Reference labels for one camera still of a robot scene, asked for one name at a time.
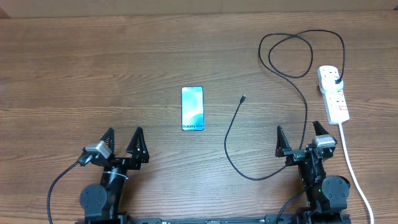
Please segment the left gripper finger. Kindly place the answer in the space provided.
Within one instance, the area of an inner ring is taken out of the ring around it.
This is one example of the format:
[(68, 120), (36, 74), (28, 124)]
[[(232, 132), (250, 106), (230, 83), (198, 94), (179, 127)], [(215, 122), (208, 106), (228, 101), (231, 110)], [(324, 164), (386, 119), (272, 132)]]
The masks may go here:
[(141, 127), (137, 127), (126, 152), (131, 155), (132, 159), (140, 163), (149, 162), (149, 152), (144, 139), (144, 131)]
[(110, 148), (111, 152), (114, 152), (114, 129), (109, 128), (104, 135), (100, 139), (101, 141), (104, 141), (107, 146)]

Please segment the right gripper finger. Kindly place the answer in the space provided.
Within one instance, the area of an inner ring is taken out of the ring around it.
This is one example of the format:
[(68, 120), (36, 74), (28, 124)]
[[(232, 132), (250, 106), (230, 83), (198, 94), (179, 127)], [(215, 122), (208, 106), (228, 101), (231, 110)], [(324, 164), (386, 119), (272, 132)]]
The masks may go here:
[(277, 144), (275, 149), (276, 157), (284, 157), (287, 151), (291, 151), (292, 148), (283, 132), (282, 126), (277, 127)]
[(325, 128), (318, 121), (313, 122), (313, 127), (317, 136), (329, 134), (329, 132), (326, 131)]

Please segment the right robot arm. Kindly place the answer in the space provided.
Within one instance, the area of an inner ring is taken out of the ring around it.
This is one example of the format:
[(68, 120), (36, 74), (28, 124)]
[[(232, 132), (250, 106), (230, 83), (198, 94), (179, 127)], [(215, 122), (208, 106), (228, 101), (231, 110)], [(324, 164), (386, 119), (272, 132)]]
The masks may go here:
[[(315, 136), (305, 149), (293, 150), (282, 130), (277, 127), (276, 157), (284, 157), (285, 165), (297, 166), (303, 183), (303, 190), (293, 196), (275, 218), (267, 218), (271, 223), (350, 223), (349, 215), (342, 214), (347, 209), (347, 198), (351, 184), (339, 175), (327, 176), (323, 161), (333, 157), (338, 141), (323, 126), (314, 121)], [(283, 215), (285, 208), (296, 198), (305, 194), (307, 207), (299, 208), (293, 215)]]

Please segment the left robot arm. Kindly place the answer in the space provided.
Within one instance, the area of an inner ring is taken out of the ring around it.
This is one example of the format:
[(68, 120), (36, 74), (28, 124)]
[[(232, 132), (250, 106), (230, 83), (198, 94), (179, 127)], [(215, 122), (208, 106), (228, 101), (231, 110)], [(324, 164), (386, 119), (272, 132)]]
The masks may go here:
[(80, 194), (85, 211), (85, 223), (133, 223), (132, 218), (119, 210), (129, 170), (139, 170), (148, 163), (149, 153), (143, 129), (138, 127), (126, 149), (129, 157), (116, 157), (114, 129), (109, 128), (100, 140), (83, 148), (78, 163), (92, 163), (103, 168), (100, 183), (87, 185)]

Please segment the Samsung Galaxy smartphone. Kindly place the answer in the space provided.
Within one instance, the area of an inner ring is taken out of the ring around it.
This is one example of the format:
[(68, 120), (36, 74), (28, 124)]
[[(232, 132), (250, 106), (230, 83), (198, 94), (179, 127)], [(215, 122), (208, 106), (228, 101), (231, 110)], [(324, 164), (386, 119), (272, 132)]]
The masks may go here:
[(202, 86), (185, 86), (181, 89), (182, 130), (203, 131), (204, 92)]

